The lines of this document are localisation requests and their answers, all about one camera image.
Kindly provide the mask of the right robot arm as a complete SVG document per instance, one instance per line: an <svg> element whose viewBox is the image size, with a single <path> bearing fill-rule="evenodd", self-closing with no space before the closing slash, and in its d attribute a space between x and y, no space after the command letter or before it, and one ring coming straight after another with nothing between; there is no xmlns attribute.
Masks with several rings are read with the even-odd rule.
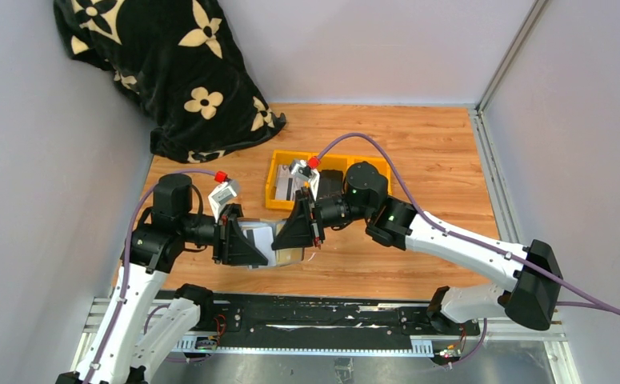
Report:
<svg viewBox="0 0 620 384"><path fill-rule="evenodd" d="M473 270L490 283L469 288L443 286L427 310L429 327L447 334L476 318L506 316L531 330L550 328L562 278L550 244L502 242L452 226L387 193L388 179L368 162L351 165L342 190L315 198L303 187L271 244L273 250L320 246L327 228L363 220L376 243L430 254Z"/></svg>

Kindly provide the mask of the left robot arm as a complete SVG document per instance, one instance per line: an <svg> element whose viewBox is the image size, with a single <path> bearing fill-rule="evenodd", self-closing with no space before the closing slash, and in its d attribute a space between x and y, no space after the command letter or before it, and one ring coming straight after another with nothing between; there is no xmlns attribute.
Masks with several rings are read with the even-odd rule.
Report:
<svg viewBox="0 0 620 384"><path fill-rule="evenodd" d="M121 256L118 280L98 332L83 359L58 383L149 383L177 342L191 328L207 330L217 316L214 294L201 286L179 288L159 320L145 324L150 308L173 269L192 243L211 247L216 262L229 266L275 266L274 236L246 235L238 224L238 183L223 172L210 172L217 186L208 196L211 213L192 211L199 196L191 171L167 174L145 194L153 204L136 207Z"/></svg>

